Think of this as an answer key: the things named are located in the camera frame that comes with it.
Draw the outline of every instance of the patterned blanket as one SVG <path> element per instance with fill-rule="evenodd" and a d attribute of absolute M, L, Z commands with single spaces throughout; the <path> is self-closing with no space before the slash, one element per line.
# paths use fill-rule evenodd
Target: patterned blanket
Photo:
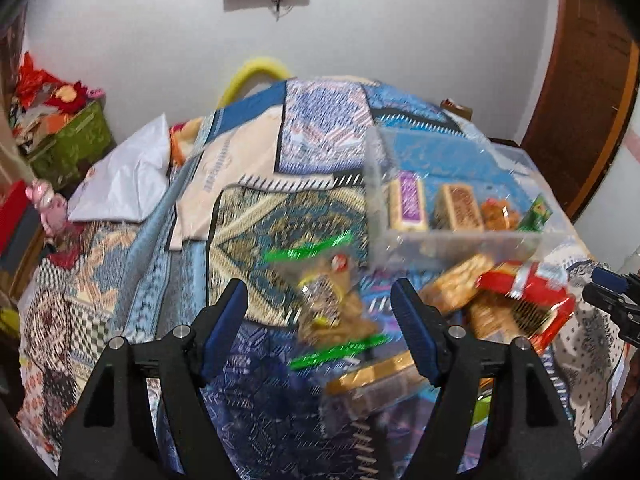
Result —
<path fill-rule="evenodd" d="M 229 279 L 238 277 L 249 289 L 247 320 L 223 374 L 203 396 L 241 477 L 375 479 L 378 470 L 370 464 L 383 456 L 401 475 L 428 421 L 435 392 L 426 390 L 374 420 L 324 438 L 317 378 L 292 374 L 287 365 L 296 351 L 298 300 L 260 258 L 264 250 L 351 228 L 361 240 L 358 257 L 366 261 L 360 170 L 364 131 L 372 124 L 462 136 L 492 153 L 491 143 L 472 123 L 388 85 L 293 79 L 204 120 L 194 155 L 172 174 L 167 193 L 142 225 L 91 224 L 73 269 L 61 270 L 47 260 L 41 264 L 22 316 L 27 396 L 19 418 L 24 434 L 52 468 L 60 455 L 65 414 L 77 402 L 105 341 L 121 333 L 143 342 L 163 336 L 176 324 L 188 324 L 215 301 Z M 273 142 L 244 142 L 242 153 L 235 147 L 239 136 L 271 132 Z M 430 160 L 420 146 L 409 148 L 408 159 L 418 154 Z M 234 158 L 251 153 L 257 163 L 246 172 L 236 171 Z M 440 157 L 447 160 L 446 153 Z M 498 170 L 492 169 L 507 178 Z M 447 171 L 456 175 L 462 168 L 449 164 Z M 517 181 L 529 199 L 540 192 L 526 172 Z M 208 193 L 205 200 L 203 193 Z M 195 219 L 204 222 L 204 230 L 180 213 L 190 210 L 190 197 L 209 204 Z M 180 200 L 184 208 L 176 207 Z M 176 240 L 179 250 L 170 250 Z M 581 300 L 593 268 L 581 243 L 563 244 L 548 261 L 568 269 L 579 300 L 576 316 L 543 361 L 582 444 L 610 399 L 622 342 L 609 317 Z M 416 287 L 434 278 L 426 272 L 364 273 L 360 281 L 369 312 L 389 333 L 397 324 L 388 294 L 398 276 L 409 277 Z M 150 383 L 154 421 L 159 397 L 158 384 Z M 166 464 L 180 470 L 162 410 L 157 430 Z M 482 424 L 472 430 L 461 468 L 477 460 L 483 434 Z"/>

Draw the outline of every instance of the pillow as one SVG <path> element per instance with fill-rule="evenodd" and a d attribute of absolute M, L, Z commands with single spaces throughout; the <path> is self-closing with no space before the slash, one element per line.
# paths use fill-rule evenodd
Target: pillow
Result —
<path fill-rule="evenodd" d="M 163 114 L 94 164 L 69 199 L 69 219 L 142 222 L 166 191 L 170 153 Z"/>

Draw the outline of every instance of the pink plush toy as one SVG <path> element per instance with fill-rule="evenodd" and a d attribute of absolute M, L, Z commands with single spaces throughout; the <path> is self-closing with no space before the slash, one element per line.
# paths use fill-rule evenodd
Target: pink plush toy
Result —
<path fill-rule="evenodd" d="M 53 191 L 50 182 L 40 179 L 34 180 L 24 193 L 40 213 L 40 221 L 47 237 L 54 238 L 62 234 L 69 224 L 65 198 Z"/>

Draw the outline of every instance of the brown door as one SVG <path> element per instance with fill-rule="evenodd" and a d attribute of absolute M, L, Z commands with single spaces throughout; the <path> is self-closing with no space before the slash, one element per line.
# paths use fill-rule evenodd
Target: brown door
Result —
<path fill-rule="evenodd" d="M 522 147 L 570 218 L 609 168 L 637 74 L 638 48 L 608 0 L 560 0 L 551 60 Z"/>

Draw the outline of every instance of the green zipper seal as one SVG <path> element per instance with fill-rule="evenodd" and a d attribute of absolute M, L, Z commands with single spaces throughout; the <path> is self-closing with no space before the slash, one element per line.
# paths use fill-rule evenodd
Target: green zipper seal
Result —
<path fill-rule="evenodd" d="M 310 366 L 316 366 L 327 361 L 335 361 L 343 357 L 354 356 L 374 346 L 388 343 L 391 339 L 388 335 L 377 334 L 365 339 L 360 339 L 359 341 L 351 341 L 346 345 L 334 346 L 327 350 L 296 357 L 290 361 L 289 368 L 292 370 L 302 370 L 302 368 L 309 368 Z"/>
<path fill-rule="evenodd" d="M 318 253 L 334 247 L 350 244 L 353 242 L 351 231 L 345 231 L 341 235 L 332 236 L 317 244 L 308 244 L 295 249 L 273 250 L 264 253 L 264 261 L 280 262 L 283 260 L 304 260 L 318 256 Z"/>

